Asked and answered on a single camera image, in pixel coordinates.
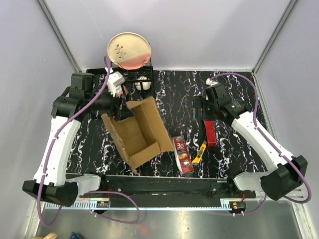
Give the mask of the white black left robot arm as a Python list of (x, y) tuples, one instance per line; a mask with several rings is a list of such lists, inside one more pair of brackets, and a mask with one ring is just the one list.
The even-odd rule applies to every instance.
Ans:
[(79, 196), (90, 191), (103, 197), (108, 185), (101, 177), (85, 174), (66, 177), (67, 161), (74, 138), (85, 114), (99, 111), (116, 121), (133, 117), (127, 107), (125, 82), (120, 72), (107, 74), (107, 82), (98, 90), (98, 79), (91, 73), (74, 73), (71, 84), (52, 105), (48, 143), (41, 164), (32, 180), (25, 180), (22, 189), (38, 201), (70, 207)]

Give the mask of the white box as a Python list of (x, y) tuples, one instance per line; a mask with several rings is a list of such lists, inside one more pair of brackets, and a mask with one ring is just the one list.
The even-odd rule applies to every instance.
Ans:
[(174, 145), (174, 155), (176, 164), (181, 177), (189, 176), (194, 173), (194, 168), (190, 160), (190, 155), (184, 137), (174, 136), (172, 138)]

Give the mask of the yellow utility knife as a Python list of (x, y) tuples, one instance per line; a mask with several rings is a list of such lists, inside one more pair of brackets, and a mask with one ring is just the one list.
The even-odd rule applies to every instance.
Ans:
[(207, 142), (206, 142), (206, 140), (204, 140), (202, 145), (201, 145), (201, 147), (200, 147), (200, 149), (199, 149), (199, 151), (197, 152), (196, 157), (192, 161), (192, 165), (195, 166), (195, 165), (198, 165), (201, 162), (202, 156), (203, 156), (203, 154), (204, 154), (204, 152), (206, 150), (206, 147), (207, 147)]

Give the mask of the red item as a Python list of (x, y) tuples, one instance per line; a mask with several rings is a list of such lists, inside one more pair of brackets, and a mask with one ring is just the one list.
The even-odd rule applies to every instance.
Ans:
[(213, 121), (206, 120), (204, 122), (206, 130), (206, 139), (208, 147), (215, 147), (217, 145), (216, 134)]

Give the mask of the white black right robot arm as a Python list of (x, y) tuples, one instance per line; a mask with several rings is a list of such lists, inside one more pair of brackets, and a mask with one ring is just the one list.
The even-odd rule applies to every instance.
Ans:
[(242, 99), (232, 99), (223, 84), (215, 82), (206, 87), (206, 95), (194, 96), (195, 119), (222, 120), (251, 145), (266, 165), (266, 172), (242, 172), (226, 185), (231, 197), (246, 190), (264, 192), (270, 199), (279, 200), (304, 182), (308, 162), (284, 149), (256, 120)]

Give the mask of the brown cardboard express box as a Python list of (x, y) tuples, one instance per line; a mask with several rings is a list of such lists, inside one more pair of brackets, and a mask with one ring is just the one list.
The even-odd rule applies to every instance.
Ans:
[(163, 152), (174, 151), (174, 146), (154, 97), (129, 101), (127, 106), (133, 117), (115, 121), (103, 114), (102, 120), (122, 160), (136, 175), (138, 167)]

